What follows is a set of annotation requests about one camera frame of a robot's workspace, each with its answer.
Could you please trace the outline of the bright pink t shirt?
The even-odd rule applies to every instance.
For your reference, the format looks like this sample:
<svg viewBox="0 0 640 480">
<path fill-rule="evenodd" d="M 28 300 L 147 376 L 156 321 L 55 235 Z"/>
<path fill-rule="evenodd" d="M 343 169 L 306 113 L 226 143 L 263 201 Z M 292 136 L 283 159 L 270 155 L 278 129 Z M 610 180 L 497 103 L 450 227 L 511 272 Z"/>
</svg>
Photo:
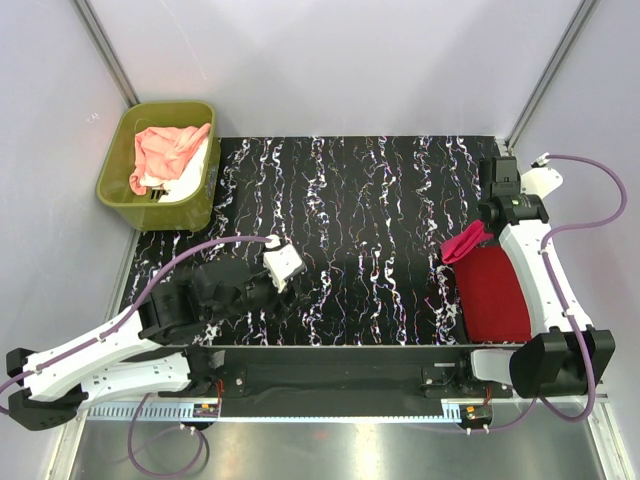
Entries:
<svg viewBox="0 0 640 480">
<path fill-rule="evenodd" d="M 489 241 L 493 235 L 485 230 L 482 221 L 471 222 L 460 234 L 446 240 L 440 246 L 444 264 L 454 264 L 464 258 L 474 248 Z"/>
</svg>

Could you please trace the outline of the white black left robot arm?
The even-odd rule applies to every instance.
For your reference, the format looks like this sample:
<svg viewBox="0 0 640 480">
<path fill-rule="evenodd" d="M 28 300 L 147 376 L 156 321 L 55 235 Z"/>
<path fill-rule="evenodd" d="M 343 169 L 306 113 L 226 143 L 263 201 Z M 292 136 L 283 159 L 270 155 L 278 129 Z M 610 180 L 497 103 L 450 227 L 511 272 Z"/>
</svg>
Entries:
<svg viewBox="0 0 640 480">
<path fill-rule="evenodd" d="M 174 280 L 179 263 L 218 245 L 259 243 L 262 268 L 224 255 Z M 100 403 L 123 397 L 206 397 L 223 388 L 214 357 L 187 346 L 206 319 L 223 320 L 262 310 L 287 316 L 303 296 L 296 280 L 306 268 L 296 248 L 276 235 L 223 237 L 177 255 L 116 317 L 58 347 L 6 355 L 16 386 L 1 410 L 30 431 L 63 425 Z"/>
</svg>

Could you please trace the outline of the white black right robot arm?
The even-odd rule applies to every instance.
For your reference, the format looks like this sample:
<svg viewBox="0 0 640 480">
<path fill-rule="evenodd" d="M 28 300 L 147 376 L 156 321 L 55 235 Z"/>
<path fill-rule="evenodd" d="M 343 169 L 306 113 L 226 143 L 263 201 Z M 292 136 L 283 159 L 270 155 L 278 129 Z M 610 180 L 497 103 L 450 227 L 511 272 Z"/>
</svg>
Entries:
<svg viewBox="0 0 640 480">
<path fill-rule="evenodd" d="M 543 198 L 561 183 L 544 159 L 526 173 L 510 156 L 480 162 L 480 217 L 513 267 L 531 338 L 516 350 L 472 351 L 453 374 L 463 395 L 476 396 L 496 382 L 522 398 L 593 397 L 615 351 L 612 333 L 595 328 L 580 306 L 552 241 L 557 231 Z"/>
</svg>

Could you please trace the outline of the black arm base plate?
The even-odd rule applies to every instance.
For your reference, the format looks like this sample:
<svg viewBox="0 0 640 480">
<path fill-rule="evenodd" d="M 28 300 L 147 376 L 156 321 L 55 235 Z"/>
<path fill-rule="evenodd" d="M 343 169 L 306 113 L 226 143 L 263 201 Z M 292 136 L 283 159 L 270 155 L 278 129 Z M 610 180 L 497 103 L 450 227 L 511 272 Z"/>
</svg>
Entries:
<svg viewBox="0 0 640 480">
<path fill-rule="evenodd" d="M 471 375 L 465 346 L 190 346 L 196 370 L 221 380 L 229 421 L 445 420 L 444 404 L 511 391 Z"/>
</svg>

